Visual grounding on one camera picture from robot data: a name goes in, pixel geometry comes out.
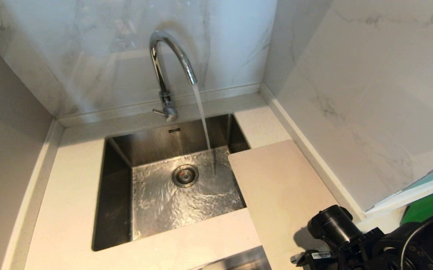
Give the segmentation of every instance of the sink drain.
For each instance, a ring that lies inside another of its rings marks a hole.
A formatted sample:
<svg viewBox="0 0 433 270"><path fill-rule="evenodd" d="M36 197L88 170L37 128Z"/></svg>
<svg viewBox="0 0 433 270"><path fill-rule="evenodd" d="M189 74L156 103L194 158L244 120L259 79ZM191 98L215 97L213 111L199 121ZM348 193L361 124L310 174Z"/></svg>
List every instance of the sink drain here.
<svg viewBox="0 0 433 270"><path fill-rule="evenodd" d="M198 169L195 166L182 165L173 171L173 182L179 187L193 186L196 180L198 180Z"/></svg>

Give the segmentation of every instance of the white marble tile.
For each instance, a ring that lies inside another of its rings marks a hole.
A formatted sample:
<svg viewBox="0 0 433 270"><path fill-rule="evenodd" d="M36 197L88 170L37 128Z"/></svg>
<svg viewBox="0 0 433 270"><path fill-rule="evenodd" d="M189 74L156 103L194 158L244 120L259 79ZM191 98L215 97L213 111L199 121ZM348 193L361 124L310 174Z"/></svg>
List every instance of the white marble tile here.
<svg viewBox="0 0 433 270"><path fill-rule="evenodd" d="M189 55L201 91L259 83L277 0L2 0L0 53L57 117L158 99L149 55L155 30ZM20 31L29 46L17 46ZM38 68L18 55L32 51ZM172 53L162 57L175 96L191 88ZM33 76L21 76L37 72Z"/></svg>
<svg viewBox="0 0 433 270"><path fill-rule="evenodd" d="M263 82L362 209L433 169L433 1L280 0Z"/></svg>

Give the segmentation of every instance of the faucet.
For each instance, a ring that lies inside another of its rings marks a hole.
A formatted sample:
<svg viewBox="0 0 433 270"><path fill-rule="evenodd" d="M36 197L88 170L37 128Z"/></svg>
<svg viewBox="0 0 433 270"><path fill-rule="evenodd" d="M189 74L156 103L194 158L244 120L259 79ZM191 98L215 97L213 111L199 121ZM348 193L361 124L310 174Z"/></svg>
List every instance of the faucet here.
<svg viewBox="0 0 433 270"><path fill-rule="evenodd" d="M150 54L153 60L153 66L155 67L156 78L158 79L158 84L160 84L160 100L163 109L160 111L158 109L153 109L153 112L160 113L167 116L167 122L175 121L178 118L177 109L173 105L173 101L170 96L170 90L165 84L165 79L163 78L160 63L158 61L158 48L157 44L159 41L163 41L167 44L172 51L177 55L180 64L182 64L183 71L188 79L189 84L196 84L196 76L193 72L193 68L189 63L186 53L182 50L180 45L177 43L175 38L165 31L155 31L150 37Z"/></svg>

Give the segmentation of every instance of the beige cutting board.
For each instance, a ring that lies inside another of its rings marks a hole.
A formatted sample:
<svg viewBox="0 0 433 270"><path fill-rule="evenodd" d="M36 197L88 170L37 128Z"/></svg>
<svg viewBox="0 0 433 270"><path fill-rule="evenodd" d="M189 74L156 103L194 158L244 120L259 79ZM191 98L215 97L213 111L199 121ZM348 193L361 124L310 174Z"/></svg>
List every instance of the beige cutting board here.
<svg viewBox="0 0 433 270"><path fill-rule="evenodd" d="M229 159L272 269L295 270L291 256L321 246L308 221L337 201L292 140Z"/></svg>

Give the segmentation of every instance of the marble backsplash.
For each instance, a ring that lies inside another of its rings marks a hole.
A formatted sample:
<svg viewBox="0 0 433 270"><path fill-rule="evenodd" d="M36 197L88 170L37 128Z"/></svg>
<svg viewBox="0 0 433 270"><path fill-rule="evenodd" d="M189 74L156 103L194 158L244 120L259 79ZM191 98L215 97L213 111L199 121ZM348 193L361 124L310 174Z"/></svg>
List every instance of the marble backsplash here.
<svg viewBox="0 0 433 270"><path fill-rule="evenodd" d="M263 82L363 210L433 169L433 1L279 0Z"/></svg>
<svg viewBox="0 0 433 270"><path fill-rule="evenodd" d="M259 83L277 0L0 0L0 55L56 117L158 99L149 38L182 45L201 91ZM170 50L175 96L191 93Z"/></svg>

